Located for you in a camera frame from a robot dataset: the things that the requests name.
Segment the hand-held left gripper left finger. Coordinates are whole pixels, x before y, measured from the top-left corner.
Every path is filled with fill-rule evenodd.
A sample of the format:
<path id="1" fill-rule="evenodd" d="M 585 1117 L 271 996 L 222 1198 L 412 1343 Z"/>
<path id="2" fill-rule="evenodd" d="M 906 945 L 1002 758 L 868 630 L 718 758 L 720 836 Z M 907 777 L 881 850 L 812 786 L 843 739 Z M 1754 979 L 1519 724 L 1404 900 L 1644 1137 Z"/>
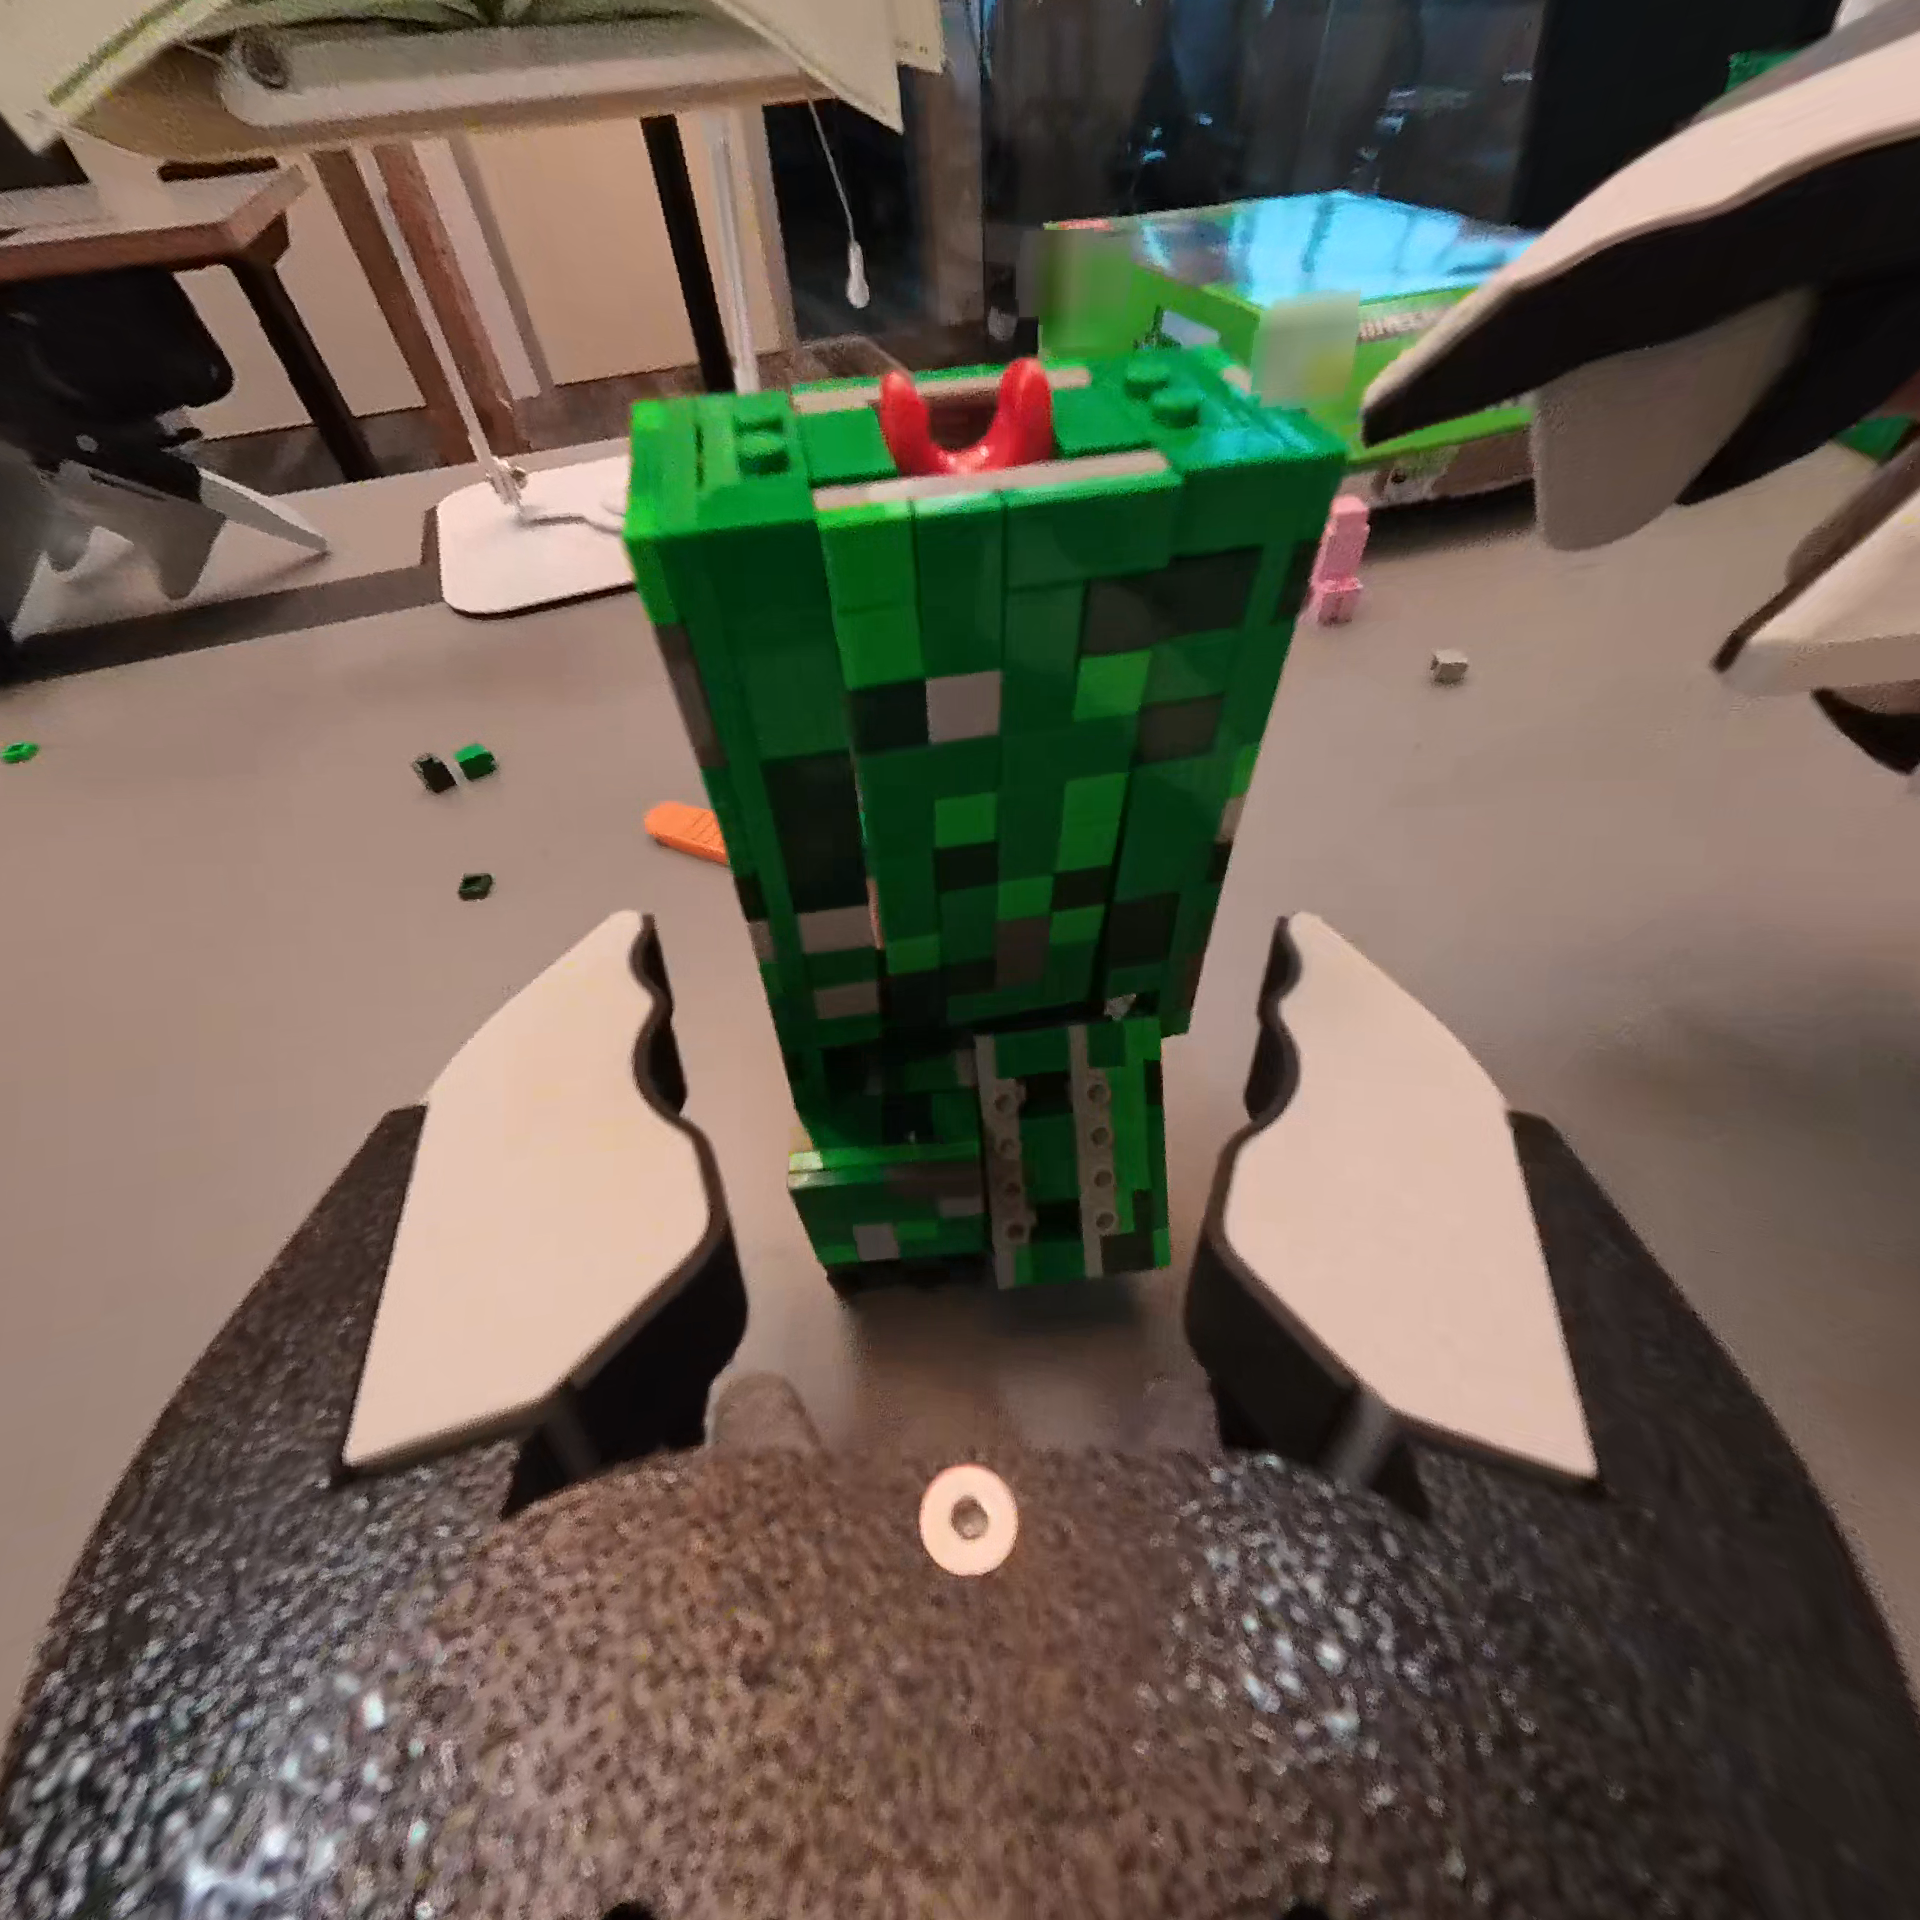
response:
<path id="1" fill-rule="evenodd" d="M 748 1283 L 674 1014 L 657 921 L 618 909 L 442 1069 L 346 1476 L 513 1443 L 516 1507 L 706 1443 Z"/>

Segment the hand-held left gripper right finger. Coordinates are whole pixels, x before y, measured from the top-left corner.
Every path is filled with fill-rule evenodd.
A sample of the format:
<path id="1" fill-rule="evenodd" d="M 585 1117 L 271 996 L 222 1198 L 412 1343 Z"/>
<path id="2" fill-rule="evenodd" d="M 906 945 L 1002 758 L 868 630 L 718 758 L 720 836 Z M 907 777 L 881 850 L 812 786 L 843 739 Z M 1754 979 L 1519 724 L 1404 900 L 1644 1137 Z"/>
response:
<path id="1" fill-rule="evenodd" d="M 1298 911 L 1272 937 L 1241 1102 L 1184 1297 L 1223 1443 L 1363 1491 L 1412 1447 L 1593 1487 L 1513 1117 L 1474 1057 Z"/>

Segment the pink lego pig figure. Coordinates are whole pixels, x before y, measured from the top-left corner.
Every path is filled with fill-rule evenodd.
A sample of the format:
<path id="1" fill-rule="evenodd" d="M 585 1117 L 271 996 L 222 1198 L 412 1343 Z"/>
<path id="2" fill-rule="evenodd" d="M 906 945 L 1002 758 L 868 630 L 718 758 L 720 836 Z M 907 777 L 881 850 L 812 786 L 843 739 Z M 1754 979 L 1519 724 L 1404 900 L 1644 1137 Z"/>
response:
<path id="1" fill-rule="evenodd" d="M 1363 599 L 1361 564 L 1371 535 L 1371 508 L 1354 493 L 1335 495 L 1318 548 L 1307 607 L 1319 626 L 1350 623 Z"/>

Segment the dark wooden desk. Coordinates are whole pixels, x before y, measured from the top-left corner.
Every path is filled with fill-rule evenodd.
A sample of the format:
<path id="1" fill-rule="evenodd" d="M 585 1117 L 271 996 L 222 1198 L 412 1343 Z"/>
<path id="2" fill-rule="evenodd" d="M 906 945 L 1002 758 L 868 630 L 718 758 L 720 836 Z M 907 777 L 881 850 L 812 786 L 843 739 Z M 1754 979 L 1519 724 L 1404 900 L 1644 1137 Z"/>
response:
<path id="1" fill-rule="evenodd" d="M 280 275 L 288 212 L 302 191 L 304 177 L 272 161 L 131 182 L 128 199 L 98 182 L 9 189 L 2 283 L 123 270 L 228 273 L 343 479 L 369 483 L 380 477 L 376 453 Z"/>

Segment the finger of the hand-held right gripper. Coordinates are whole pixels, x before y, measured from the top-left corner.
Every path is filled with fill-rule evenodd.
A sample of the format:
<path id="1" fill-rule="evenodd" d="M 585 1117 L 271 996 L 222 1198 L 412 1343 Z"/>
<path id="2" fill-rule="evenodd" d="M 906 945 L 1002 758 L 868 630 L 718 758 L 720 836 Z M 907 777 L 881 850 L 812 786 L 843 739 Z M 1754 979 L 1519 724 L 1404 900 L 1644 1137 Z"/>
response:
<path id="1" fill-rule="evenodd" d="M 1547 543 L 1617 543 L 1918 365 L 1918 37 L 1834 33 L 1602 181 L 1382 373 L 1364 445 L 1531 409 Z"/>
<path id="2" fill-rule="evenodd" d="M 1732 629 L 1715 674 L 1754 698 L 1808 695 L 1879 769 L 1918 769 L 1918 445 L 1790 555 L 1784 588 Z"/>

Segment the black office chair white base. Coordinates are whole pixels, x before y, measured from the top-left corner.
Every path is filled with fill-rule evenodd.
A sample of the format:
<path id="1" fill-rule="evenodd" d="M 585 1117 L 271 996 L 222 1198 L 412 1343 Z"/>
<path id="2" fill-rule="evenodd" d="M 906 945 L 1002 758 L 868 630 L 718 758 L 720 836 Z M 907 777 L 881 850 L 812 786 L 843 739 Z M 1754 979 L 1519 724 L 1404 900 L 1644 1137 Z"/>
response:
<path id="1" fill-rule="evenodd" d="M 38 278 L 2 292 L 4 577 L 76 571 L 110 533 L 163 597 L 201 581 L 231 525 L 328 555 L 300 511 L 206 470 L 185 411 L 234 387 L 225 350 L 169 273 Z"/>

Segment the white desk with brown legs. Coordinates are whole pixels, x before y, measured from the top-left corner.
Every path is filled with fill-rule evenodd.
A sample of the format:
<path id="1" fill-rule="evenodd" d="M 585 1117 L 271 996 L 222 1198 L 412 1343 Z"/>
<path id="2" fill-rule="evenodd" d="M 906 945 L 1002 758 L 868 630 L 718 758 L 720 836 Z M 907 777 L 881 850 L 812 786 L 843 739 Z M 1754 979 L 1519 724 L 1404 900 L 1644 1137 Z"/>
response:
<path id="1" fill-rule="evenodd" d="M 728 335 L 682 111 L 838 98 L 902 131 L 891 4 L 234 4 L 204 37 L 216 98 L 282 151 L 448 134 L 508 124 L 639 117 L 706 388 L 754 379 L 730 141 L 712 163 L 722 263 L 737 309 Z"/>

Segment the white lamp stand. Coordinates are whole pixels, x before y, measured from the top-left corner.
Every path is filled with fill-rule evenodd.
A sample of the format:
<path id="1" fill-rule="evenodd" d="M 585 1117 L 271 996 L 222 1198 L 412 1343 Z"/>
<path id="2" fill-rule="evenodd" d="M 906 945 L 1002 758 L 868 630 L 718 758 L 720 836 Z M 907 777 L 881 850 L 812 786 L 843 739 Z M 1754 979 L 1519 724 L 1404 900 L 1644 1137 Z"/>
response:
<path id="1" fill-rule="evenodd" d="M 516 618 L 632 588 L 625 453 L 528 467 L 513 396 L 416 147 L 354 164 L 463 421 L 478 479 L 434 509 L 439 585 L 459 618 Z"/>

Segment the green lego creeper figure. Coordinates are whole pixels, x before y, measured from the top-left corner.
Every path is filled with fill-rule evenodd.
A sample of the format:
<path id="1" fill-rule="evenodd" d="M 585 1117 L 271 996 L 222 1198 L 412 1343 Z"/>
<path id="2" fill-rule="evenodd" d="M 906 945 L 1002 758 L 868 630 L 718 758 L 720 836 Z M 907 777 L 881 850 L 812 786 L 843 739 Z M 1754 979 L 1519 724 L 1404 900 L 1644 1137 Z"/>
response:
<path id="1" fill-rule="evenodd" d="M 1345 445 L 1154 345 L 640 399 L 628 453 L 827 1283 L 1164 1266 L 1164 1054 Z"/>

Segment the green lego set box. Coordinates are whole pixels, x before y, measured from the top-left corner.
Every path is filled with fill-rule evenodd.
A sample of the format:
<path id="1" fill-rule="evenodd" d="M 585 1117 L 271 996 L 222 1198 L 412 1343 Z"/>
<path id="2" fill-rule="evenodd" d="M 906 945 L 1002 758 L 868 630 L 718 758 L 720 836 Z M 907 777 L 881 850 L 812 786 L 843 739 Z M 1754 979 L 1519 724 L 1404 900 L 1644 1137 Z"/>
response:
<path id="1" fill-rule="evenodd" d="M 1191 345 L 1247 390 L 1286 321 L 1318 307 L 1352 321 L 1345 388 L 1303 411 L 1345 443 L 1358 493 L 1408 508 L 1531 483 L 1522 399 L 1379 445 L 1361 434 L 1369 383 L 1531 241 L 1512 223 L 1330 189 L 1050 223 L 1031 236 L 1019 291 L 1044 357 Z"/>

